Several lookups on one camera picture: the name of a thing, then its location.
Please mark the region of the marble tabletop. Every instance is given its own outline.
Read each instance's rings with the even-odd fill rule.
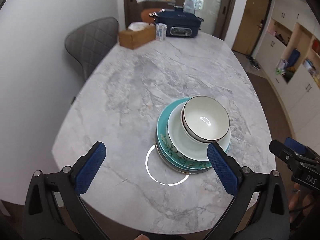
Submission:
[[[228,155],[240,166],[264,173],[276,168],[268,124],[246,73],[224,41],[201,32],[195,39],[167,37],[135,50],[116,45],[68,112],[52,149],[55,161],[60,169],[73,165],[101,141],[107,156],[81,195],[89,205],[142,231],[187,234],[212,228],[232,199],[214,169],[186,177],[154,149],[161,111],[196,95],[226,104]]]

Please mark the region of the frosted glass panel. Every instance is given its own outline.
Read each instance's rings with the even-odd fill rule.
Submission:
[[[221,0],[185,0],[184,11],[204,19],[201,30],[210,35],[216,26]]]

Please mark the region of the white bowl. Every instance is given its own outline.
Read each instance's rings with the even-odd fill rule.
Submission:
[[[198,96],[187,101],[182,109],[182,124],[188,134],[203,143],[222,139],[230,128],[227,111],[218,101]]]
[[[179,152],[190,159],[203,162],[208,161],[208,144],[199,142],[188,135],[181,123],[180,113],[184,105],[185,102],[178,105],[169,116],[166,130],[166,133],[168,133],[166,134],[168,144],[174,152]],[[223,139],[218,141],[218,144],[226,151],[230,140],[231,133],[228,133]]]

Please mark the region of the black cable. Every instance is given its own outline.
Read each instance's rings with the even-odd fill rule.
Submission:
[[[309,205],[306,205],[304,207],[300,207],[300,208],[296,208],[296,209],[292,209],[292,210],[289,210],[289,213],[295,213],[295,212],[300,212],[310,206],[312,206],[314,204],[314,202],[310,203]]]

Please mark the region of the blue gripper pad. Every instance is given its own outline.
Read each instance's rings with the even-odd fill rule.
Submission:
[[[299,155],[306,154],[306,147],[303,144],[297,142],[296,140],[294,140],[290,137],[285,139],[284,145],[287,146],[288,148],[292,149],[293,151],[295,151]]]
[[[75,177],[74,189],[78,196],[87,192],[105,157],[106,147],[100,143]]]
[[[207,155],[225,190],[229,194],[236,196],[238,192],[238,179],[212,143],[208,146]]]

